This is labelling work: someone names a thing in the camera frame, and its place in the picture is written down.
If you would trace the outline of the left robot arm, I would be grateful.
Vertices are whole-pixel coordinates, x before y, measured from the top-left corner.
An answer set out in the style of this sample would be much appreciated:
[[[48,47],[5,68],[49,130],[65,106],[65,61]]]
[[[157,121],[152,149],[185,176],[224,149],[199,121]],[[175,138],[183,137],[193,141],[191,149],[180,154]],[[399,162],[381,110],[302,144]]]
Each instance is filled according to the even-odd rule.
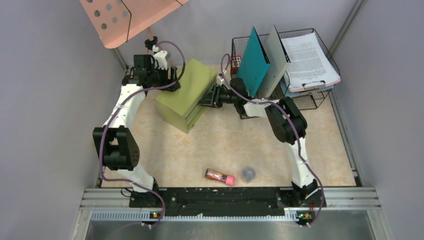
[[[123,77],[119,98],[102,127],[92,136],[99,158],[100,176],[109,169],[121,175],[119,181],[131,184],[131,197],[140,198],[147,206],[160,202],[154,177],[139,163],[140,148],[131,133],[137,110],[150,90],[174,92],[180,88],[177,67],[169,66],[170,54],[160,50],[154,54],[136,54],[134,66]]]

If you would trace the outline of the teal folder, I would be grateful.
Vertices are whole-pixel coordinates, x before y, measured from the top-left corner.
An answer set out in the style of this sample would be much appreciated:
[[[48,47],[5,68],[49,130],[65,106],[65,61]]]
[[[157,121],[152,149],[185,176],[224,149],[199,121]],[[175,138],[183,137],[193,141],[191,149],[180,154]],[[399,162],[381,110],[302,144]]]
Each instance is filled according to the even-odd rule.
[[[243,80],[245,89],[251,97],[257,94],[269,66],[266,51],[256,28],[253,27],[237,70],[237,76]]]

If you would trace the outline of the light blue clipboard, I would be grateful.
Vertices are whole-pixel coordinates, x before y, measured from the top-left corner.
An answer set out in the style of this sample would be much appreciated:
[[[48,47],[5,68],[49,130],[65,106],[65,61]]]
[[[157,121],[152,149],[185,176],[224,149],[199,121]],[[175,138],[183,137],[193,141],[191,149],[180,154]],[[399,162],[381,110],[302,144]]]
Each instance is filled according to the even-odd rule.
[[[328,87],[323,87],[320,89],[313,89],[313,90],[307,90],[307,91],[301,91],[301,92],[292,92],[288,89],[288,85],[287,85],[287,81],[282,78],[279,82],[279,86],[282,90],[282,93],[285,97],[290,97],[290,98],[296,98],[296,97],[300,97],[300,96],[306,96],[306,95],[311,95],[313,93],[318,93],[318,92],[324,92],[324,91],[330,91],[334,88],[333,85],[328,86]]]

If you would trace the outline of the clear round container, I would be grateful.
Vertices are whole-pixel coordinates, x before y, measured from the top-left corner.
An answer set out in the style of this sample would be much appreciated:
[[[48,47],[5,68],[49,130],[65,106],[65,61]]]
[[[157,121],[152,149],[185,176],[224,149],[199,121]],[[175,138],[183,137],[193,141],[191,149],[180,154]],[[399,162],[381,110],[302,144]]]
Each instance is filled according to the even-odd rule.
[[[253,167],[246,166],[241,171],[241,179],[244,183],[251,183],[256,177],[256,171]]]

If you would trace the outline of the green rectangular box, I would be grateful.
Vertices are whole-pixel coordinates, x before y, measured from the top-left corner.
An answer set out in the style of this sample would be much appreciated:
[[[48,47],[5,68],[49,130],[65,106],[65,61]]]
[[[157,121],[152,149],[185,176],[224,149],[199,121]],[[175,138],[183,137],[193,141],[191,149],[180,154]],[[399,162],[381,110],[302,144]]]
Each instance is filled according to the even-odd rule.
[[[171,126],[187,134],[206,110],[199,101],[216,83],[214,69],[191,59],[179,80],[180,88],[175,92],[163,91],[154,99],[161,118]]]

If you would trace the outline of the grey white folder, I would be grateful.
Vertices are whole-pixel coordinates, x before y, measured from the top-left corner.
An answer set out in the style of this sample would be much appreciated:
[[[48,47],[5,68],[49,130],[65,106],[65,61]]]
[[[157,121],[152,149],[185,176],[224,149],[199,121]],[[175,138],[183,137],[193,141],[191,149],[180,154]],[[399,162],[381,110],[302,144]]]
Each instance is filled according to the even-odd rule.
[[[259,98],[269,98],[271,96],[291,64],[275,25],[271,28],[267,37],[264,50],[269,61],[269,67],[257,91]]]

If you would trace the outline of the black wire desk organizer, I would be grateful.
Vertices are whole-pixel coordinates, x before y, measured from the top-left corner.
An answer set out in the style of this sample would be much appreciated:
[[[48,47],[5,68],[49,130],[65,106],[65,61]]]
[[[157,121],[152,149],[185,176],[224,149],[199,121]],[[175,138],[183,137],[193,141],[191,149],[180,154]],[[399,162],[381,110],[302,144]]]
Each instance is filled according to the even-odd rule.
[[[301,36],[305,36],[307,34],[315,34],[316,38],[317,38],[317,42],[318,42],[321,50],[323,50],[323,53],[324,53],[326,59],[329,61],[330,65],[334,68],[335,72],[337,74],[340,73],[338,65],[336,64],[333,56],[331,55],[329,49],[327,48],[327,46],[323,42],[322,38],[320,37],[320,35],[318,34],[316,29],[314,29],[314,28],[297,29],[297,30],[290,30],[290,31],[282,31],[282,32],[279,32],[278,34],[282,38],[301,37]],[[247,43],[248,43],[248,37],[247,36],[234,37],[231,40],[231,57],[241,56],[241,58],[242,58],[242,56],[245,52],[245,48],[246,48]],[[231,74],[231,77],[233,77],[233,78],[236,77],[236,76],[237,76],[237,74]],[[287,87],[288,87],[289,76],[287,74],[285,74],[283,76],[283,78],[287,81]],[[300,110],[314,110],[314,109],[317,109],[324,102],[324,100],[327,98],[327,96],[330,94],[331,91],[332,90],[320,91],[318,93],[312,93],[312,94],[307,94],[307,95],[303,95],[303,96],[298,96],[298,97],[294,97],[292,99],[293,99],[294,103],[296,104],[296,106]],[[278,85],[276,86],[276,88],[272,92],[271,96],[268,97],[268,99],[269,100],[277,100],[277,99],[280,99],[280,98],[283,98],[283,97],[285,97],[285,96],[283,95],[280,84],[278,83]]]

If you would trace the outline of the printed paper clipboard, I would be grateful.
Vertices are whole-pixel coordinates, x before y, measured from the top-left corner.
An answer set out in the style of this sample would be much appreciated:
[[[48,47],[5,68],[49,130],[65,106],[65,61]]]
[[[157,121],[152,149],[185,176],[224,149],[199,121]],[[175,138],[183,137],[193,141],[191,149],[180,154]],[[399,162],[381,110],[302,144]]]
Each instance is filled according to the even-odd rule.
[[[290,92],[331,87],[341,81],[340,74],[321,48],[315,32],[282,38],[281,41],[290,59],[286,71]]]

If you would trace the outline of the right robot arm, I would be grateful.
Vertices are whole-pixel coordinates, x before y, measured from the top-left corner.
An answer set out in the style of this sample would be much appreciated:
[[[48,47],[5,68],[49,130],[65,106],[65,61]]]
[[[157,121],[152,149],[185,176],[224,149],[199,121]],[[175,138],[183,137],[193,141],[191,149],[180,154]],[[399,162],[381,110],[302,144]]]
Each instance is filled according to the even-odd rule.
[[[268,119],[275,137],[286,147],[292,165],[293,200],[299,206],[307,206],[319,190],[319,181],[309,165],[305,149],[308,124],[301,111],[289,97],[279,100],[251,97],[239,77],[229,83],[229,86],[214,83],[198,103],[210,108],[233,105],[241,119]]]

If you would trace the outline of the pink capped pencil tube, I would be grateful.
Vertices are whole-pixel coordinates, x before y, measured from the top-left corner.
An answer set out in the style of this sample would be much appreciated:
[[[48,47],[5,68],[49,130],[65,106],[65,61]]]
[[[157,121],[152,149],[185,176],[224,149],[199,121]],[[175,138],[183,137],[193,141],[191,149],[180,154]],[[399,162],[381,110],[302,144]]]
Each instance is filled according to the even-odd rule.
[[[234,175],[223,174],[210,168],[206,169],[204,177],[209,180],[221,182],[227,186],[235,186],[237,181]]]

